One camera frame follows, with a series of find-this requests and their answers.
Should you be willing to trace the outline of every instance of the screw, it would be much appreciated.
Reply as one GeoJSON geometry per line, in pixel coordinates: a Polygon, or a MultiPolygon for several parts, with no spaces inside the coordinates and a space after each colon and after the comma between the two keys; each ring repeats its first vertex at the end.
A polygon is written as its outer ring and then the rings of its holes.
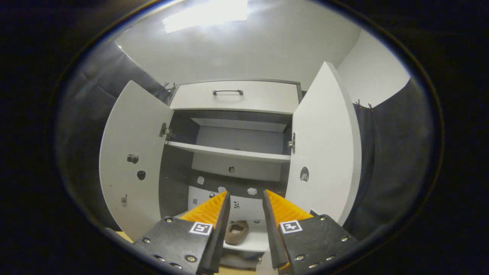
{"type": "Polygon", "coordinates": [[[176,267],[178,269],[183,269],[180,265],[178,265],[176,263],[171,263],[170,265],[173,266],[173,267],[176,267]]]}
{"type": "Polygon", "coordinates": [[[186,255],[185,256],[185,260],[189,261],[189,262],[192,262],[192,263],[195,263],[197,262],[197,258],[195,258],[194,256],[192,255],[186,255]]]}
{"type": "Polygon", "coordinates": [[[296,261],[302,261],[302,260],[304,260],[305,258],[306,258],[306,256],[301,254],[301,255],[297,255],[297,256],[295,257],[295,260],[296,260],[296,261]]]}

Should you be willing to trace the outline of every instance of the white shelf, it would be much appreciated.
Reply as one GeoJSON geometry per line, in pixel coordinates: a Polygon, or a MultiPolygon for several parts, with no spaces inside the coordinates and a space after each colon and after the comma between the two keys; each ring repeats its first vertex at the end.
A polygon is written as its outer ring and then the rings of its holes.
{"type": "Polygon", "coordinates": [[[187,150],[194,153],[202,153],[211,156],[221,156],[240,160],[255,160],[264,162],[275,162],[284,163],[290,161],[290,156],[278,155],[278,154],[265,154],[265,153],[255,153],[247,151],[238,151],[230,149],[221,149],[216,147],[208,147],[201,145],[193,145],[175,141],[166,141],[167,145],[177,147],[183,150],[187,150]]]}
{"type": "Polygon", "coordinates": [[[253,221],[247,221],[249,226],[248,235],[242,243],[233,246],[224,242],[223,247],[234,250],[250,251],[250,252],[265,252],[268,249],[268,233],[265,220],[261,220],[259,224],[253,221]]]}

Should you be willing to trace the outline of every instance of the shoe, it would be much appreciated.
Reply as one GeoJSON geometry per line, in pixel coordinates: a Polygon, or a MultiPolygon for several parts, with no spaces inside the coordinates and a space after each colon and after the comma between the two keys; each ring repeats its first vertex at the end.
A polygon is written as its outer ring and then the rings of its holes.
{"type": "Polygon", "coordinates": [[[248,223],[246,221],[237,221],[227,228],[224,241],[229,245],[238,245],[243,242],[248,232],[248,223]]]}

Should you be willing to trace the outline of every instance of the white cabinet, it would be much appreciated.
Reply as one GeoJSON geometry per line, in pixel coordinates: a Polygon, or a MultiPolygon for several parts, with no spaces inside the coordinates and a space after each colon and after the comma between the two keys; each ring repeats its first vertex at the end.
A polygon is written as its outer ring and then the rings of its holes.
{"type": "Polygon", "coordinates": [[[249,186],[275,190],[303,210],[328,214],[343,224],[358,188],[361,148],[353,105],[339,81],[333,66],[324,63],[301,102],[292,83],[181,85],[170,107],[130,82],[111,112],[100,149],[101,185],[114,219],[134,240],[161,218],[158,189],[171,186],[158,176],[162,165],[173,161],[161,158],[163,147],[171,146],[193,153],[186,164],[189,175],[182,177],[189,185],[188,209],[225,187],[233,198],[230,221],[252,223],[247,241],[227,248],[267,249],[265,223],[253,222],[264,219],[263,194],[247,193],[249,186]],[[216,90],[243,94],[213,94],[216,90]],[[175,131],[176,138],[160,137],[163,123],[178,126],[175,117],[196,123],[197,136],[179,139],[182,134],[175,131]],[[287,147],[292,133],[293,152],[287,147]],[[139,162],[127,162],[127,154],[139,154],[139,162]],[[143,181],[136,177],[139,170],[146,173],[143,181]]]}

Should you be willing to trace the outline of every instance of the drawer front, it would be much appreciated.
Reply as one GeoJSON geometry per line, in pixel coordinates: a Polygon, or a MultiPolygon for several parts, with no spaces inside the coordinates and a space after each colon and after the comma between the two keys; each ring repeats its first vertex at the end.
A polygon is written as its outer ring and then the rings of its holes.
{"type": "Polygon", "coordinates": [[[297,85],[268,81],[214,81],[181,85],[170,108],[294,113],[299,106],[297,85]],[[216,92],[240,90],[239,92],[216,92]]]}

